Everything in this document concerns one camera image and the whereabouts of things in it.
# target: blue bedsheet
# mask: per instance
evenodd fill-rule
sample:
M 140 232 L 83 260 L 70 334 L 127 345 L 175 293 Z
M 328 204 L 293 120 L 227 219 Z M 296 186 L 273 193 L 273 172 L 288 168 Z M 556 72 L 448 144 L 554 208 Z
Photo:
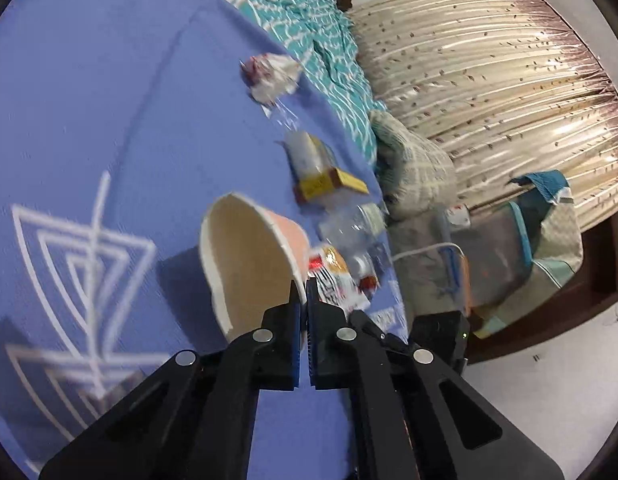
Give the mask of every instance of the blue bedsheet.
M 262 52 L 282 50 L 223 0 L 13 0 L 1 17 L 0 440 L 30 478 L 134 370 L 224 346 L 196 250 L 218 196 L 247 194 L 316 241 L 283 127 L 241 79 Z M 379 199 L 323 95 L 302 78 L 285 103 Z M 404 336 L 389 285 L 372 312 Z M 260 397 L 251 480 L 350 468 L 342 396 L 310 388 L 302 363 L 298 390 Z

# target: snack wrapper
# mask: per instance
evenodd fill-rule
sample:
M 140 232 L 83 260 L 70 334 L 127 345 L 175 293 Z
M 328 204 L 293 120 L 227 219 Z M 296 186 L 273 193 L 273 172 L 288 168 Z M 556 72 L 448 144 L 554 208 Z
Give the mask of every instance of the snack wrapper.
M 318 282 L 320 300 L 339 306 L 347 317 L 352 311 L 366 310 L 371 305 L 350 275 L 345 260 L 331 245 L 311 250 L 309 276 Z
M 273 106 L 281 95 L 295 92 L 303 67 L 290 56 L 262 54 L 250 57 L 243 70 L 251 83 L 251 96 Z

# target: curtain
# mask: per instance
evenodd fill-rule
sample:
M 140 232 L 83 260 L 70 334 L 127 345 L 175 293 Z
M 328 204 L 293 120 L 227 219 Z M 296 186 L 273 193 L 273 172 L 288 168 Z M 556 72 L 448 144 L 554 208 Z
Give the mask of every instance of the curtain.
M 382 0 L 349 17 L 375 97 L 447 152 L 472 210 L 560 170 L 582 231 L 618 211 L 618 93 L 543 0 Z

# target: teal blanket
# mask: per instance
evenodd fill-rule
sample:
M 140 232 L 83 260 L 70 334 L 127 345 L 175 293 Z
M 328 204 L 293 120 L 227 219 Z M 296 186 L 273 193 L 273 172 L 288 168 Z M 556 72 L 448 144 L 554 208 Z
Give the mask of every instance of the teal blanket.
M 367 114 L 384 110 L 374 101 L 362 69 L 349 19 L 335 0 L 227 0 L 282 43 L 302 63 L 316 88 L 326 95 L 345 129 L 369 164 L 376 144 Z

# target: cloth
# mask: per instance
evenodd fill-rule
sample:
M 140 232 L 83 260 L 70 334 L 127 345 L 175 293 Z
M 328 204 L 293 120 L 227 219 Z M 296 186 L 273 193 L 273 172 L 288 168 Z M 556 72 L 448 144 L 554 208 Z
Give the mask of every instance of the cloth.
M 282 43 L 305 67 L 309 81 L 327 96 L 346 131 L 369 164 L 375 137 L 367 113 L 385 109 L 375 101 L 356 62 L 358 46 L 349 20 L 335 0 L 227 0 Z
M 515 202 L 520 206 L 532 247 L 531 273 L 495 308 L 476 309 L 485 320 L 475 332 L 479 338 L 500 332 L 545 303 L 582 265 L 582 237 L 564 176 L 559 171 L 532 173 L 515 182 L 533 182 L 537 186 Z
M 456 200 L 454 164 L 429 139 L 410 132 L 389 112 L 369 112 L 379 144 L 378 180 L 394 220 Z
M 29 478 L 120 381 L 225 346 L 196 247 L 217 197 L 241 192 L 318 243 L 286 130 L 242 78 L 262 52 L 285 54 L 222 0 L 13 0 L 1 16 L 0 441 Z M 283 102 L 379 201 L 306 77 Z M 394 279 L 368 312 L 404 336 Z M 295 392 L 260 395 L 250 480 L 350 472 L 342 393 L 315 391 L 307 368 Z

